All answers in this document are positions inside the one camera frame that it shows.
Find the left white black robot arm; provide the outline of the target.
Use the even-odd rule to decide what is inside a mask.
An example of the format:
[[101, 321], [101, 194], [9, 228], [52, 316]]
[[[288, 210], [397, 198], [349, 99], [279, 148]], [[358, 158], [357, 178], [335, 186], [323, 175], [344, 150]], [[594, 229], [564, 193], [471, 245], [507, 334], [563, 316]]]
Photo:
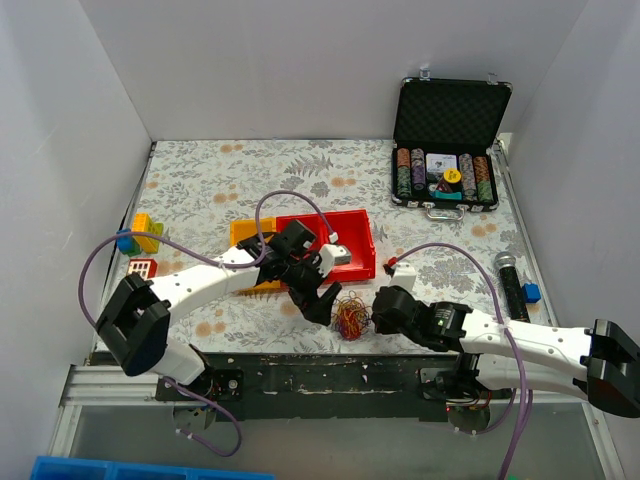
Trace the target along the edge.
[[170, 337], [172, 322], [228, 294], [279, 281], [306, 320], [329, 325], [342, 286], [320, 287], [351, 253], [335, 234], [319, 249], [312, 247], [315, 240], [293, 220], [281, 232], [240, 241], [209, 264], [150, 280], [128, 274], [102, 311], [97, 333], [126, 375], [154, 373], [177, 383], [188, 398], [203, 399], [214, 384], [213, 367], [196, 347]]

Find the yellow plastic bin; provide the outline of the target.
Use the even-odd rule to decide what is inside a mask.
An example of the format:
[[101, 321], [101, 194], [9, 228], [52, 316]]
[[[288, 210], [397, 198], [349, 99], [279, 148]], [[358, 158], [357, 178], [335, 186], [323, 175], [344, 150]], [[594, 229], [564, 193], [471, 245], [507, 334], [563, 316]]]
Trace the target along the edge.
[[[276, 218], [266, 217], [260, 220], [260, 226], [265, 237], [269, 232], [277, 230]], [[230, 223], [230, 245], [237, 246], [241, 241], [249, 239], [257, 234], [257, 226], [254, 219], [234, 220]]]

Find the red double plastic bin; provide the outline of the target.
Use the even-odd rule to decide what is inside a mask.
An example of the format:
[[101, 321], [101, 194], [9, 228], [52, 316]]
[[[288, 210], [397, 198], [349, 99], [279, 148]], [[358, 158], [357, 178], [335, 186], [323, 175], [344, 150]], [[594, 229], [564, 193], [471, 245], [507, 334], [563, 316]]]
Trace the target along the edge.
[[[376, 249], [367, 211], [326, 212], [325, 217], [338, 235], [338, 244], [351, 253], [350, 263], [334, 267], [327, 281], [345, 283], [372, 280], [376, 272]], [[316, 236], [312, 249], [319, 250], [329, 242], [328, 227], [318, 214], [278, 216], [276, 230], [282, 231], [293, 220], [299, 220]]]

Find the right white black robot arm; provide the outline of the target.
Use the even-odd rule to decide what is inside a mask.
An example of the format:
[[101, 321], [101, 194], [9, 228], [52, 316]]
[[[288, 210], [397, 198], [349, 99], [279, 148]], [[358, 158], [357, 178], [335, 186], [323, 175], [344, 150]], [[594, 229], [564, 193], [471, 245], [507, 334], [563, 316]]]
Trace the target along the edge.
[[639, 415], [639, 347], [614, 322], [598, 319], [591, 328], [501, 325], [464, 304], [425, 304], [399, 286], [376, 293], [372, 320], [380, 334], [458, 353], [453, 369], [425, 383], [430, 399], [524, 389], [573, 396], [618, 417]]

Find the colourful wire ball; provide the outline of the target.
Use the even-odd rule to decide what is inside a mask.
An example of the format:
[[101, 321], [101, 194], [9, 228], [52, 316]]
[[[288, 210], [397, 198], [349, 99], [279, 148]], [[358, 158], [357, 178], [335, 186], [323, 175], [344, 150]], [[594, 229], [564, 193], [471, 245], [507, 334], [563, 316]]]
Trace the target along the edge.
[[339, 298], [332, 310], [330, 327], [346, 341], [360, 339], [371, 324], [371, 307], [355, 291]]

